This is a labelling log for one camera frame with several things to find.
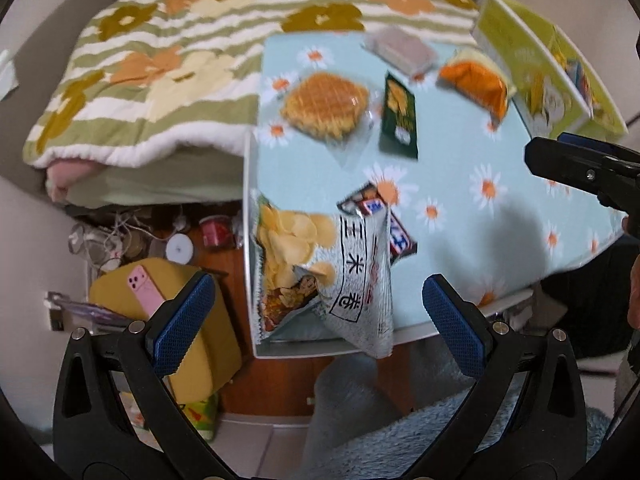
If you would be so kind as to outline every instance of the green and white box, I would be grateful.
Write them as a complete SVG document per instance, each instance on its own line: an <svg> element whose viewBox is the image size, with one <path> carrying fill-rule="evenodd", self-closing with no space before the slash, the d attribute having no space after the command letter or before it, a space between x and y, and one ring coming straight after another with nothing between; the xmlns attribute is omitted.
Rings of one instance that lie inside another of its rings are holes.
<svg viewBox="0 0 640 480"><path fill-rule="evenodd" d="M478 45L513 80L513 98L532 137L563 132L618 142L628 133L611 95L567 35L515 0L484 0L473 31ZM561 66L582 63L594 98L593 111Z"/></svg>

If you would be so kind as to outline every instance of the wooden floor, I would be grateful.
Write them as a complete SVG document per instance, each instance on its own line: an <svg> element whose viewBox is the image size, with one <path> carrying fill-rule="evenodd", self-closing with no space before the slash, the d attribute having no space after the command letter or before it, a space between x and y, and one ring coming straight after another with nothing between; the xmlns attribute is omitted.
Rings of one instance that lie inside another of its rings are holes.
<svg viewBox="0 0 640 480"><path fill-rule="evenodd" d="M226 273L220 286L231 316L244 364L220 391L224 412L243 415L311 415L316 377L332 358L255 359L244 288L242 250L210 252L204 249L198 229L190 233L196 245L195 264ZM403 413L413 406L409 388L408 346L396 346L394 353L378 362L380 387Z"/></svg>

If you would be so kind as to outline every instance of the floral pattern blanket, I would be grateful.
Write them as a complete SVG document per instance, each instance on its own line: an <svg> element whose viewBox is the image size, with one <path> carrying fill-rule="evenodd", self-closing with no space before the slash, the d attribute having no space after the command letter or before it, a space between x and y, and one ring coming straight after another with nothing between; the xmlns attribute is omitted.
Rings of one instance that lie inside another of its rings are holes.
<svg viewBox="0 0 640 480"><path fill-rule="evenodd" d="M119 0L82 31L65 75L24 145L25 162L136 168L181 145L243 155L264 41L303 31L376 31L475 44L471 0ZM321 52L308 60L321 62Z"/></svg>

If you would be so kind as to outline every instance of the screw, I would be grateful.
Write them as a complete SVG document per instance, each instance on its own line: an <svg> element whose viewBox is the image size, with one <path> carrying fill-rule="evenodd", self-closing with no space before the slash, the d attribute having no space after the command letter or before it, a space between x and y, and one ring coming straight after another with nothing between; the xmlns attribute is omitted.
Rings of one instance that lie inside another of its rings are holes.
<svg viewBox="0 0 640 480"><path fill-rule="evenodd" d="M129 332L131 332L132 334L138 334L142 332L144 329L145 329L145 322L142 321L141 319L133 321L129 325Z"/></svg>
<svg viewBox="0 0 640 480"><path fill-rule="evenodd" d="M501 321L496 321L493 328L494 332L497 332L500 335L505 335L509 331L509 325Z"/></svg>
<svg viewBox="0 0 640 480"><path fill-rule="evenodd" d="M71 339L77 341L78 339L82 339L84 337L84 334L86 334L86 330L83 327L79 326L78 328L75 328L71 333Z"/></svg>
<svg viewBox="0 0 640 480"><path fill-rule="evenodd" d="M566 339L566 332L561 328L555 328L552 334L558 341L564 341Z"/></svg>

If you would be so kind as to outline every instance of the yellow cushion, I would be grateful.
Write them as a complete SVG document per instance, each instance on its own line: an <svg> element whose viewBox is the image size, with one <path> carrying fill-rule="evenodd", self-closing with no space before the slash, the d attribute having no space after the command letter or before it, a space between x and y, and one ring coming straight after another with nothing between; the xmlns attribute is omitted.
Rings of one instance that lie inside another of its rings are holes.
<svg viewBox="0 0 640 480"><path fill-rule="evenodd" d="M183 266L162 258L146 258L95 280L89 290L89 301L131 319L147 320L148 315L127 285L129 274L138 265L145 268L166 300L175 298L199 270L198 267ZM178 404L208 399L233 377L242 364L220 286L215 278L214 281L216 301L178 371L169 376Z"/></svg>

